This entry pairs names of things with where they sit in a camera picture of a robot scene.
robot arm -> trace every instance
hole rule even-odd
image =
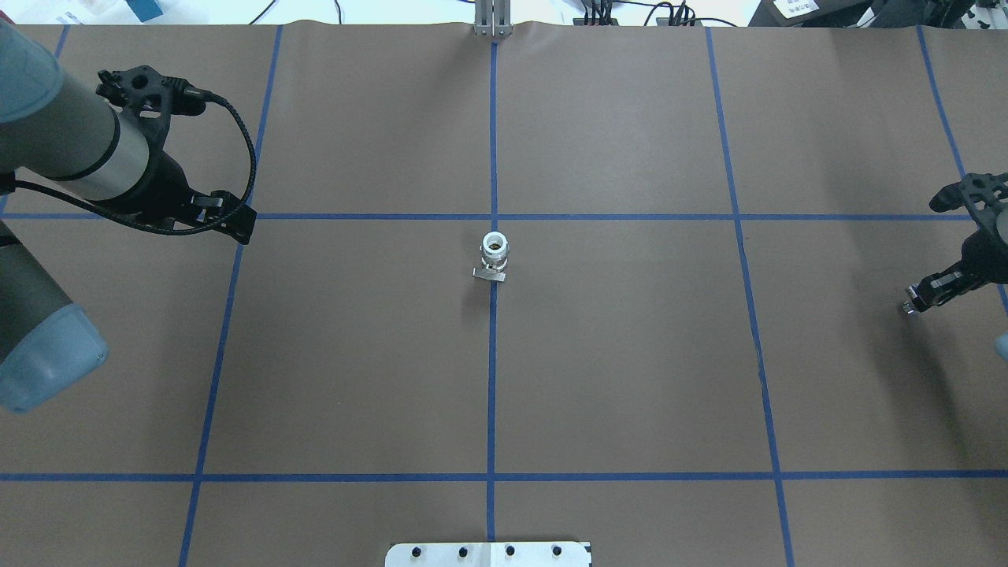
[[[103,71],[99,78],[96,95],[41,45],[0,21],[0,196],[30,189],[138,230],[165,235],[216,230],[247,244],[256,219],[246,204],[256,158],[234,107],[149,67]],[[226,108],[245,138],[251,167],[241,199],[192,189],[164,151],[171,116],[200,115],[208,102]],[[156,116],[142,115],[145,111]],[[80,199],[15,180],[14,171],[22,166]],[[193,228],[175,230],[176,222]],[[55,395],[108,356],[81,307],[2,221],[0,314],[0,405],[14,412]]]
[[[963,257],[943,271],[932,273],[906,289],[907,315],[942,306],[988,284],[1008,284],[1008,174],[969,174],[941,188],[928,206],[935,213],[966,208],[977,231],[963,242]],[[995,341],[995,350],[1008,360],[1008,333]]]

blue object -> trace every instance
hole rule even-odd
[[[155,0],[126,0],[126,3],[140,21],[152,20],[164,13]]]
[[[56,58],[0,19],[0,124],[33,114],[61,87]]]
[[[0,364],[0,406],[22,414],[101,366],[109,346],[77,304],[45,318]]]
[[[1001,358],[1008,360],[1008,333],[1001,335],[998,340],[994,341],[994,350],[998,351]]]

blue tape line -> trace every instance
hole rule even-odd
[[[262,113],[259,115],[259,130],[255,138],[255,155],[262,159],[262,140],[266,138],[266,122],[269,120],[269,103],[273,100],[273,81],[276,79],[276,63],[280,58],[280,42],[283,39],[283,26],[276,26],[273,36],[273,56],[269,60],[269,75],[266,77],[266,94],[262,97]]]
[[[164,13],[154,0],[126,0],[126,4],[140,21],[149,21]]]
[[[59,33],[59,40],[56,41],[56,48],[55,48],[54,51],[52,51],[52,54],[56,59],[59,59],[59,55],[62,54],[62,48],[64,48],[65,45],[67,45],[67,36],[68,35],[70,35],[70,25],[64,25],[64,30],[62,30],[61,33]]]
[[[497,230],[497,41],[490,44],[490,230]]]
[[[249,473],[204,474],[202,483],[396,483],[484,482],[483,472],[431,473]],[[741,472],[499,472],[497,482],[716,482],[773,480],[771,471]],[[865,480],[912,478],[1008,478],[1008,469],[949,470],[823,470],[779,474],[783,480]],[[103,472],[5,472],[0,482],[193,482],[195,474],[103,473]]]
[[[493,542],[496,530],[497,475],[497,281],[490,282],[490,334],[487,364],[487,541]]]
[[[888,478],[1008,478],[1008,470],[834,470],[783,472],[784,480],[868,480]]]
[[[497,41],[490,44],[490,230],[497,230]],[[487,356],[487,541],[497,539],[497,281],[490,282]]]
[[[972,221],[970,215],[739,214],[744,221]]]
[[[256,159],[262,155],[262,140],[266,134],[266,122],[269,117],[269,103],[273,94],[273,80],[276,77],[276,64],[280,54],[280,43],[283,37],[283,26],[277,26],[273,38],[273,55],[269,64],[269,75],[266,79],[266,92],[263,94],[262,112],[259,117],[259,130],[256,133]],[[200,504],[200,487],[203,482],[204,466],[207,462],[207,448],[210,445],[210,432],[214,423],[214,410],[217,407],[217,391],[221,382],[221,370],[224,367],[224,353],[231,330],[231,316],[235,305],[235,291],[238,287],[238,274],[241,271],[242,256],[245,247],[236,246],[235,259],[231,268],[231,281],[228,285],[228,297],[224,305],[224,321],[221,324],[221,336],[217,345],[217,357],[214,361],[214,375],[210,382],[210,393],[207,396],[207,412],[204,415],[203,432],[200,436],[200,452],[197,455],[196,477],[193,480],[193,492],[190,495],[190,507],[185,516],[185,531],[182,534],[181,549],[178,552],[178,567],[184,567],[188,562],[188,550],[193,541],[193,528],[196,525],[196,512]]]
[[[681,482],[773,480],[772,472],[501,472],[499,482]]]
[[[193,475],[108,472],[0,472],[0,482],[193,482]]]
[[[488,221],[490,215],[442,213],[260,213],[258,220]]]
[[[773,411],[770,406],[770,388],[766,382],[766,366],[763,361],[763,345],[759,335],[759,321],[756,318],[756,305],[753,301],[752,281],[749,276],[749,259],[746,257],[745,236],[742,233],[742,218],[739,214],[739,199],[735,190],[735,172],[732,168],[732,152],[728,144],[728,127],[725,124],[725,109],[721,99],[721,84],[718,80],[718,63],[714,51],[714,37],[711,28],[705,28],[707,34],[708,59],[711,61],[711,80],[714,85],[714,101],[718,111],[718,127],[721,130],[721,148],[725,158],[725,172],[728,176],[728,193],[732,201],[732,214],[735,215],[735,238],[739,247],[739,260],[742,264],[742,280],[746,290],[746,305],[749,309],[749,329],[756,347],[756,361],[759,368],[760,388],[763,396],[763,417],[766,422],[766,437],[770,445],[770,463],[773,466],[774,486],[777,491],[777,511],[780,515],[780,532],[784,545],[784,558],[788,567],[794,567],[794,553],[791,546],[791,529],[787,519],[787,503],[784,499],[784,483],[780,477],[780,458],[777,454],[777,435],[773,426]]]
[[[917,24],[917,40],[920,42],[920,54],[924,58],[924,68],[927,70],[927,81],[931,84],[931,95],[934,97],[934,106],[938,109],[938,117],[941,119],[941,127],[944,128],[946,137],[949,139],[949,147],[952,148],[952,155],[956,159],[956,168],[959,169],[959,177],[966,175],[966,167],[963,166],[963,158],[959,154],[959,146],[956,138],[952,135],[952,127],[949,125],[949,117],[944,112],[944,105],[941,104],[941,94],[938,92],[938,84],[934,80],[934,69],[931,67],[931,56],[927,51],[927,41],[924,40],[924,28]]]
[[[661,214],[661,213],[539,213],[498,215],[506,221],[730,221],[728,214]]]
[[[415,474],[205,474],[204,482],[484,482],[482,472]]]
[[[228,299],[224,306],[224,321],[221,324],[221,336],[217,344],[217,358],[214,361],[214,376],[210,382],[210,393],[207,396],[207,412],[204,414],[203,433],[200,436],[200,452],[197,456],[193,492],[190,494],[190,506],[185,515],[185,531],[182,533],[181,550],[178,552],[179,567],[183,567],[188,562],[188,549],[193,541],[193,528],[196,526],[196,511],[200,503],[200,487],[203,483],[203,470],[207,462],[207,447],[210,445],[210,431],[214,422],[214,409],[217,407],[217,391],[221,383],[221,369],[224,367],[224,350],[228,342],[228,334],[231,330],[231,314],[234,310],[235,289],[238,286],[238,273],[241,270],[244,249],[245,247],[240,244],[237,246],[234,264],[231,268]]]

white label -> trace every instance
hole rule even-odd
[[[796,18],[818,9],[815,0],[773,0],[773,5],[786,19]]]

black cable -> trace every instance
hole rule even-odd
[[[259,18],[266,15],[266,12],[268,12],[269,9],[273,7],[273,4],[276,4],[276,0],[269,0],[269,5],[263,8],[262,11],[259,12],[259,15],[253,18],[252,21],[249,22],[249,25],[252,25],[253,23],[259,21]]]
[[[669,19],[671,19],[672,12],[673,12],[673,10],[675,10],[675,6],[672,6],[668,2],[658,2],[657,4],[651,4],[651,11],[648,12],[647,13],[647,17],[644,18],[644,25],[645,26],[648,24],[648,22],[651,21],[651,16],[654,15],[654,11],[657,10],[658,8],[662,7],[662,6],[667,6],[668,7],[668,17],[669,17]]]
[[[242,131],[242,137],[245,138],[245,146],[249,150],[249,180],[248,184],[245,186],[245,193],[242,194],[241,202],[228,214],[214,219],[214,221],[201,224],[196,228],[186,228],[183,230],[174,230],[167,228],[156,228],[152,226],[147,226],[145,224],[138,223],[131,218],[115,215],[105,211],[104,209],[97,207],[87,201],[82,201],[75,197],[71,197],[66,193],[50,189],[43,185],[34,184],[25,181],[15,181],[14,187],[19,189],[27,189],[28,191],[34,191],[36,193],[41,193],[42,195],[47,195],[53,199],[58,199],[64,203],[69,203],[75,207],[79,207],[88,211],[89,213],[94,213],[100,217],[109,219],[114,223],[121,224],[123,226],[139,230],[141,232],[149,232],[151,234],[161,234],[165,236],[186,236],[190,234],[200,234],[201,232],[207,232],[208,230],[214,230],[215,228],[228,222],[233,216],[235,216],[242,206],[248,204],[249,197],[252,196],[252,188],[255,186],[255,172],[257,166],[257,160],[255,156],[255,145],[252,143],[252,136],[249,135],[248,128],[245,127],[245,122],[242,121],[242,117],[238,115],[238,111],[235,107],[231,106],[231,103],[227,101],[224,97],[211,93],[210,91],[205,91],[207,102],[212,102],[219,106],[224,107],[231,114],[231,117],[235,119],[235,123],[238,124],[238,129]]]
[[[668,25],[679,25],[679,22],[689,17],[686,12],[686,3],[683,2],[679,4],[678,9],[675,10],[675,15],[668,18]]]
[[[721,18],[689,18],[689,19],[683,21],[682,23],[680,23],[679,25],[687,25],[687,24],[689,24],[691,22],[695,22],[695,21],[708,21],[708,20],[710,20],[710,21],[720,21],[721,23],[727,23],[728,25],[730,25],[732,27],[738,27],[734,23],[732,23],[732,22],[730,22],[728,20],[723,20]]]
[[[632,0],[612,0],[617,4],[634,4],[635,6],[647,6],[648,8],[654,7],[654,4],[647,4],[644,2],[633,2]]]

